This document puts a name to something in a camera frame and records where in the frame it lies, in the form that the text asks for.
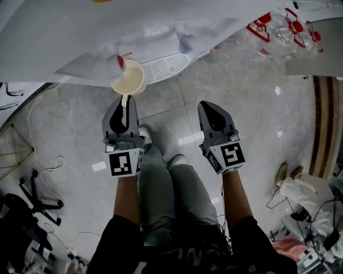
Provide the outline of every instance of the white cable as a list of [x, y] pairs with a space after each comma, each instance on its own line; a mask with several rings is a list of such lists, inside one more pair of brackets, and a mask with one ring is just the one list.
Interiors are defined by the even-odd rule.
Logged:
[[[34, 101], [32, 107], [31, 107], [31, 109], [30, 109], [30, 111], [28, 112], [27, 121], [28, 121], [28, 130], [29, 130], [30, 138], [31, 138], [31, 144], [32, 144], [32, 147], [34, 148], [34, 159], [36, 160], [37, 165], [42, 169], [42, 171], [40, 172], [41, 180], [42, 180], [42, 182], [45, 184], [45, 186], [50, 190], [50, 192], [53, 193], [58, 199], [60, 199], [60, 200], [63, 202], [63, 200], [61, 199], [61, 197], [58, 196], [58, 195], [48, 186], [48, 184], [44, 181], [42, 174], [43, 174], [43, 172], [53, 173], [55, 170], [58, 170], [58, 169], [62, 168], [62, 167], [65, 165], [65, 159], [64, 159], [63, 156], [58, 156], [58, 157], [56, 158], [56, 162], [55, 162], [55, 167], [54, 167], [54, 168], [47, 168], [47, 169], [43, 168], [42, 165], [41, 165], [41, 164], [38, 162], [38, 160], [37, 160], [37, 149], [36, 149], [36, 147], [35, 147], [35, 145], [34, 145], [34, 142], [33, 142], [33, 139], [32, 139], [31, 125], [30, 125], [30, 114], [31, 114], [32, 109], [33, 109], [34, 106], [36, 105], [36, 102], [38, 101], [38, 99], [39, 99], [41, 96], [43, 96], [45, 93], [47, 93], [47, 92], [49, 92], [49, 91], [51, 91], [51, 90], [54, 90], [54, 89], [58, 88], [60, 85], [61, 85], [61, 83], [59, 83], [59, 84], [58, 84], [56, 87], [54, 87], [54, 88], [47, 89], [45, 92], [43, 92], [41, 95], [39, 95], [39, 96], [36, 98], [36, 100]], [[58, 159], [62, 159], [62, 160], [63, 160], [63, 164], [57, 166]]]

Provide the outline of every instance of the floor tile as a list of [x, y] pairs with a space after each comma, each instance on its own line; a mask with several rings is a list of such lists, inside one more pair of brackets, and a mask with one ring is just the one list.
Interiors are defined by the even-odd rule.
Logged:
[[144, 92], [135, 95], [134, 98], [139, 118], [184, 105], [177, 77], [149, 85]]

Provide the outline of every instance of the forearm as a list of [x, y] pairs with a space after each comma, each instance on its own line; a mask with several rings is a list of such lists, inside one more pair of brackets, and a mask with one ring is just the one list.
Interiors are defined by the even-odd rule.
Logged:
[[137, 177], [118, 179], [114, 215], [122, 216], [136, 225], [140, 225], [139, 196], [137, 192]]
[[222, 177], [225, 216], [230, 232], [240, 220], [252, 216], [252, 212], [238, 171], [226, 173]]

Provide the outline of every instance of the red bottle cap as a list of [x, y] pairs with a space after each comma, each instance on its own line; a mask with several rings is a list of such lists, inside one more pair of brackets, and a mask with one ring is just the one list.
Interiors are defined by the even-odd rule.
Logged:
[[313, 35], [317, 41], [320, 41], [322, 39], [319, 32], [313, 32]]
[[294, 21], [293, 27], [297, 32], [302, 32], [304, 30], [304, 28], [302, 27], [302, 25], [299, 21]]
[[270, 16], [270, 12], [268, 12], [265, 15], [258, 18], [258, 21], [260, 21], [261, 23], [264, 23], [264, 24], [270, 22], [271, 20], [272, 20], [272, 18]]

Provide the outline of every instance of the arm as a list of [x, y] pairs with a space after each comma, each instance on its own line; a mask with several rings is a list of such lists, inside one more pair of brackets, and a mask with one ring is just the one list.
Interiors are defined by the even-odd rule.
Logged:
[[137, 178], [118, 179], [114, 216], [107, 224], [87, 274], [134, 273], [143, 248]]
[[252, 216], [238, 171], [223, 175], [225, 216], [229, 232], [240, 220]]
[[117, 194], [113, 215], [122, 216], [140, 225], [137, 177], [118, 178]]
[[234, 257], [239, 265], [254, 265], [260, 272], [297, 273], [295, 261], [279, 255], [252, 216], [248, 198], [237, 171], [223, 175], [226, 221]]

